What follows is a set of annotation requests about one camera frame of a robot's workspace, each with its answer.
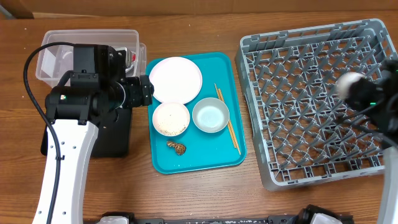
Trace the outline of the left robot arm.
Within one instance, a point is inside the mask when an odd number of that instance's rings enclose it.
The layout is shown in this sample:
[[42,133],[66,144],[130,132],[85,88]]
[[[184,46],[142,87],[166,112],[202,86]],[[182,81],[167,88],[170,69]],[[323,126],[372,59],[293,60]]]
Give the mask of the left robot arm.
[[152,104],[149,77],[104,77],[67,71],[45,100],[47,146],[34,223],[83,223],[90,157],[129,151],[134,107]]

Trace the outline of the pink bowl with rice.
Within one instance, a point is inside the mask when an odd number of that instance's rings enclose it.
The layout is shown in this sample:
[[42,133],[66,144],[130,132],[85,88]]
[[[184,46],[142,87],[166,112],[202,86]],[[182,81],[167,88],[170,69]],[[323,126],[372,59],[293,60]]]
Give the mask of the pink bowl with rice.
[[182,134],[190,124],[190,113],[181,103],[161,103],[152,114],[155,130],[163,136],[174,137]]

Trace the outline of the grey bowl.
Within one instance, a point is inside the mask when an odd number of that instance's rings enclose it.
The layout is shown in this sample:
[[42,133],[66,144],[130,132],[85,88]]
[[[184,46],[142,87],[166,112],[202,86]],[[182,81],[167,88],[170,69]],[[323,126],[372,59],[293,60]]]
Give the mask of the grey bowl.
[[204,98],[200,100],[192,111],[195,126],[205,133],[217,133],[226,127],[223,103],[218,98]]

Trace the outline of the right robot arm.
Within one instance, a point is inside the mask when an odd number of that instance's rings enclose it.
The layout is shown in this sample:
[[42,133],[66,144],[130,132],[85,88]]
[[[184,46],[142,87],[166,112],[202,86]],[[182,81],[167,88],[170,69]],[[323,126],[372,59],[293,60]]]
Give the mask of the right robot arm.
[[385,60],[381,81],[369,81],[363,74],[342,75],[336,89],[355,114],[340,118],[347,124],[381,139],[384,161],[384,186],[378,223],[397,223],[397,60]]

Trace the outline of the white cup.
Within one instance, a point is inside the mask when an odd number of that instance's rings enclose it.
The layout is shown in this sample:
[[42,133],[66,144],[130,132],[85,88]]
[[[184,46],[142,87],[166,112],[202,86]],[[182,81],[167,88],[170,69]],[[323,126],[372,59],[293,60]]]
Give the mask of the white cup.
[[364,78],[364,75],[356,72],[348,72],[340,76],[336,82],[336,92],[339,99],[347,99],[351,85],[358,82],[362,78]]

